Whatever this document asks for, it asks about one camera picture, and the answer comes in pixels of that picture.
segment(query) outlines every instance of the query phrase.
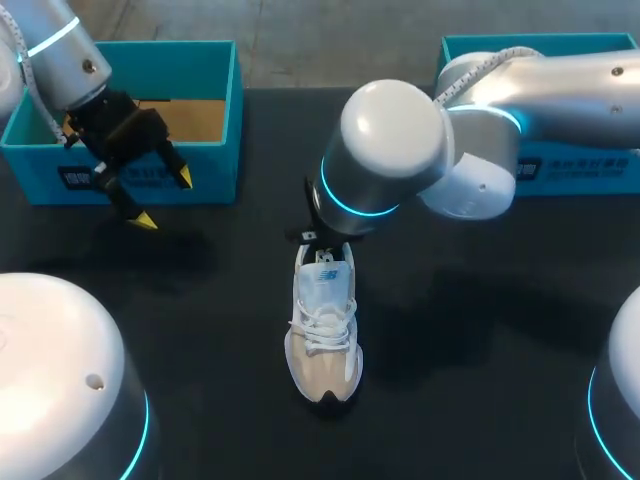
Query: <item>cable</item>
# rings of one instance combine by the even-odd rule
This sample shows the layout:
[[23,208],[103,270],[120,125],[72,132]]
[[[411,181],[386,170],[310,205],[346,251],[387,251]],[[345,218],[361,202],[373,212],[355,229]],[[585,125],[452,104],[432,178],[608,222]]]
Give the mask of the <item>cable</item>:
[[486,77],[489,73],[495,70],[499,65],[502,65],[507,60],[511,60],[516,57],[542,57],[543,55],[532,48],[527,47],[513,47],[505,48],[495,53],[480,65],[473,67],[458,80],[453,82],[449,88],[438,95],[438,98],[434,100],[436,105],[443,106],[445,103],[453,100],[460,93],[481,79]]
[[9,11],[2,5],[0,5],[0,17],[2,17],[2,20],[4,20],[4,23],[11,31],[13,39],[16,42],[16,49],[18,50],[20,57],[22,57],[22,73],[24,75],[25,84],[27,85],[27,90],[29,91],[29,95],[31,96],[34,105],[38,109],[38,112],[46,122],[53,135],[56,137],[56,140],[58,140],[58,142],[62,145],[66,145],[66,135],[62,131],[60,125],[58,125],[58,122],[56,122],[55,118],[53,118],[53,116],[47,109],[46,105],[42,101],[40,92],[38,91],[38,86],[36,84],[35,77],[33,76],[31,59],[29,58],[29,50],[27,49],[27,44],[24,40],[24,36],[22,35],[22,31],[20,30],[18,23],[14,20]]

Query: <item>shoe tongue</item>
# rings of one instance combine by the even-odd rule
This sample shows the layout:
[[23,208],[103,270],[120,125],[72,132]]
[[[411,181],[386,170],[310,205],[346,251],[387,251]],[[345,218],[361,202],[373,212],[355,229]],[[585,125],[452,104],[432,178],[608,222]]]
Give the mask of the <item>shoe tongue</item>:
[[349,301],[351,269],[347,262],[309,263],[298,273],[298,298],[316,314],[323,307],[333,306],[344,312]]

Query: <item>glowing blue light ring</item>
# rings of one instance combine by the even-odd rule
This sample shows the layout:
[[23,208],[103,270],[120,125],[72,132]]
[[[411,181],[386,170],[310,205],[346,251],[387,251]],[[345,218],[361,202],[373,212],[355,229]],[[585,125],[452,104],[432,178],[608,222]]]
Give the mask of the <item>glowing blue light ring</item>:
[[324,185],[324,189],[329,194],[329,197],[331,197],[331,200],[333,200],[335,204],[338,205],[343,210],[346,210],[349,213],[353,213],[354,215],[359,215],[361,217],[382,217],[383,215],[390,214],[399,206],[399,205],[396,205],[395,207],[392,207],[389,210],[385,210],[384,212],[374,212],[374,213],[366,213],[366,212],[360,212],[358,210],[354,210],[353,208],[348,207],[347,205],[342,203],[340,200],[338,200],[338,198],[333,194],[333,192],[329,188],[329,185],[327,184],[327,180],[324,178],[324,158],[322,159],[322,163],[320,164],[320,176],[322,177],[322,184]]
[[133,472],[133,469],[135,468],[136,463],[138,463],[140,455],[142,454],[142,449],[144,448],[144,444],[147,441],[147,433],[149,432],[149,399],[147,398],[147,392],[144,392],[144,406],[145,406],[144,430],[142,431],[142,438],[140,439],[140,445],[138,445],[138,450],[136,451],[136,454],[134,455],[133,460],[131,460],[129,467],[127,467],[125,472],[122,474],[122,476],[120,477],[120,480],[127,480],[127,478],[129,478],[129,475],[131,475],[131,472]]
[[501,110],[499,108],[496,107],[490,107],[488,105],[456,105],[455,107],[451,107],[448,108],[447,110],[449,110],[450,112],[488,112],[488,113],[493,113],[495,115],[498,115],[499,117],[502,118],[506,118],[507,120],[509,120],[511,123],[513,123],[516,128],[518,129],[518,131],[520,133],[522,133],[522,125],[520,125],[520,122],[518,121],[518,119],[516,117],[514,117],[513,115],[511,115],[509,112],[505,112],[504,110]]
[[624,468],[622,468],[620,466],[620,464],[618,462],[616,462],[616,459],[613,458],[613,455],[611,455],[611,453],[609,452],[609,449],[606,447],[606,445],[604,444],[604,442],[602,441],[602,438],[600,438],[600,433],[598,432],[598,427],[596,427],[596,422],[593,419],[593,412],[591,411],[591,384],[593,383],[593,376],[596,374],[596,369],[593,369],[593,373],[591,374],[591,380],[589,380],[589,391],[587,392],[587,407],[589,409],[589,418],[591,419],[591,426],[593,427],[593,432],[596,434],[596,438],[598,439],[598,442],[600,443],[600,446],[602,447],[602,450],[604,451],[604,453],[607,454],[607,457],[609,457],[609,460],[611,460],[611,463],[613,463],[613,465],[618,469],[618,471],[624,475],[624,478],[626,478],[627,480],[633,480],[633,477],[631,475],[629,475]]
[[[76,28],[78,25],[80,25],[80,19],[78,17],[75,17],[73,20],[71,20],[69,23],[67,23],[64,27],[62,27],[56,33],[51,35],[49,38],[40,42],[35,47],[29,49],[29,58],[34,57],[44,49],[49,48],[51,45],[56,43],[58,40],[60,40],[71,30]],[[22,62],[22,57],[20,55],[18,55],[18,62]]]

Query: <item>beige shoe panel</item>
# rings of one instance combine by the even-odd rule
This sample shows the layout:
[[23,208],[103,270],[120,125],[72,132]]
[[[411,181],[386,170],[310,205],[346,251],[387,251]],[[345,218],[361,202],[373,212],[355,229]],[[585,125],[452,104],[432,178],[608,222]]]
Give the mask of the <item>beige shoe panel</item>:
[[327,391],[333,392],[338,400],[346,400],[355,388],[358,378],[358,359],[349,381],[344,379],[346,352],[316,352],[307,355],[302,330],[291,328],[292,367],[298,384],[314,402],[322,399]]

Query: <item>gray floor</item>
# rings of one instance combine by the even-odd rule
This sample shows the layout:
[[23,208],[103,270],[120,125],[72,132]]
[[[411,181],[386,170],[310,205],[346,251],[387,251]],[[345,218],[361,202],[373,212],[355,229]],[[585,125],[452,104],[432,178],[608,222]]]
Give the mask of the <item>gray floor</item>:
[[428,83],[440,37],[630,32],[638,0],[69,0],[96,40],[237,42],[245,85]]

